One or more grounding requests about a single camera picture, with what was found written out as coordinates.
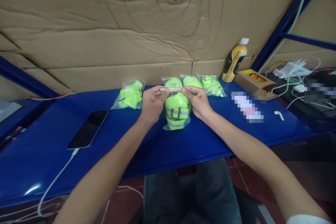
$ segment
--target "plastic bag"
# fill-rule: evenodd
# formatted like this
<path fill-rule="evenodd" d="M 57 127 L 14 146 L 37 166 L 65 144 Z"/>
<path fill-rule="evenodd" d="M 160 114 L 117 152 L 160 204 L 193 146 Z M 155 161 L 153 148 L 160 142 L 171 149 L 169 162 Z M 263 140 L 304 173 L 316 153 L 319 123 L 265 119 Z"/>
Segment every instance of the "plastic bag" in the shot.
<path fill-rule="evenodd" d="M 182 88 L 182 80 L 178 77 L 161 78 L 165 87 Z"/>
<path fill-rule="evenodd" d="M 198 75 L 202 80 L 203 88 L 206 89 L 208 96 L 225 97 L 226 94 L 221 84 L 219 83 L 216 75 Z"/>
<path fill-rule="evenodd" d="M 166 110 L 167 125 L 163 127 L 164 130 L 180 130 L 187 126 L 190 122 L 191 103 L 190 100 L 181 92 L 182 81 L 177 77 L 162 78 L 165 87 L 168 89 L 169 95 L 164 101 Z"/>
<path fill-rule="evenodd" d="M 131 107 L 133 109 L 142 108 L 142 91 L 146 82 L 139 80 L 130 80 L 122 84 L 122 88 L 111 109 L 124 109 Z"/>
<path fill-rule="evenodd" d="M 169 91 L 169 94 L 168 94 L 168 97 L 172 96 L 172 95 L 175 95 L 177 93 L 182 93 L 182 88 L 183 87 L 160 87 L 160 92 L 162 93 L 164 90 L 168 90 Z M 192 93 L 193 95 L 196 93 L 194 90 L 191 90 L 191 89 L 188 89 L 188 88 L 185 88 L 187 89 L 190 93 Z"/>
<path fill-rule="evenodd" d="M 190 76 L 180 73 L 180 77 L 183 80 L 183 86 L 195 86 L 197 88 L 203 88 L 203 83 L 198 76 Z"/>

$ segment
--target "smartphone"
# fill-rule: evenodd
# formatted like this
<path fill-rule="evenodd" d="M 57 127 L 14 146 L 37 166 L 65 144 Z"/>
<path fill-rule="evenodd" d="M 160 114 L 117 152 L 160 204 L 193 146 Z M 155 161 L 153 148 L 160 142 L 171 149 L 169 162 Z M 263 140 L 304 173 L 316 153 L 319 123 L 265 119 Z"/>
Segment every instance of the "smartphone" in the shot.
<path fill-rule="evenodd" d="M 67 149 L 89 147 L 108 113 L 109 110 L 93 111 L 71 140 Z"/>

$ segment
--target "white charger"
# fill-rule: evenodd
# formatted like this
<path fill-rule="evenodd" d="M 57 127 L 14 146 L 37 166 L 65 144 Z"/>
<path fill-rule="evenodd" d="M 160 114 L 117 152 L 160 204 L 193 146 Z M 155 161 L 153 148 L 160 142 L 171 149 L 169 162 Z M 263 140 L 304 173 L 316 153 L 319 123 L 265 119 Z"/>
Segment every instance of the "white charger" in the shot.
<path fill-rule="evenodd" d="M 299 84 L 293 87 L 293 89 L 298 93 L 303 93 L 307 88 L 303 84 Z"/>

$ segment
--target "bottle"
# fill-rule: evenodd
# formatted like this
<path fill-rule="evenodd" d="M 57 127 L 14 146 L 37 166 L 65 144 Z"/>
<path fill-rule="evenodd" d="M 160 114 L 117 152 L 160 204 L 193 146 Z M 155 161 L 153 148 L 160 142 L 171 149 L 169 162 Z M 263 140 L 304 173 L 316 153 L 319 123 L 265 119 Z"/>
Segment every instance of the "bottle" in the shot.
<path fill-rule="evenodd" d="M 242 38 L 239 46 L 235 47 L 232 50 L 229 63 L 224 68 L 224 73 L 223 73 L 223 76 L 222 76 L 223 81 L 225 81 L 225 82 L 233 81 L 233 78 L 235 77 L 235 73 L 236 73 L 240 63 L 242 62 L 243 58 L 247 54 L 246 45 L 247 45 L 248 42 L 249 42 L 249 39 Z"/>

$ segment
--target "cardboard box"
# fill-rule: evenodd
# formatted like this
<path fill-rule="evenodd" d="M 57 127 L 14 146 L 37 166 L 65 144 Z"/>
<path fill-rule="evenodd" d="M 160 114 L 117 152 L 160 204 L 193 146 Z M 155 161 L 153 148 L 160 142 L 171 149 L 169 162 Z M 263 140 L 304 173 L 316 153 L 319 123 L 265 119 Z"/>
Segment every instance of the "cardboard box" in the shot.
<path fill-rule="evenodd" d="M 256 74 L 266 80 L 265 82 L 259 82 L 253 79 L 249 74 Z M 258 100 L 271 100 L 277 97 L 276 94 L 271 93 L 272 88 L 275 87 L 275 82 L 266 78 L 265 76 L 257 73 L 256 71 L 249 69 L 236 73 L 234 76 L 234 82 L 241 86 L 247 92 L 253 92 L 254 96 Z"/>

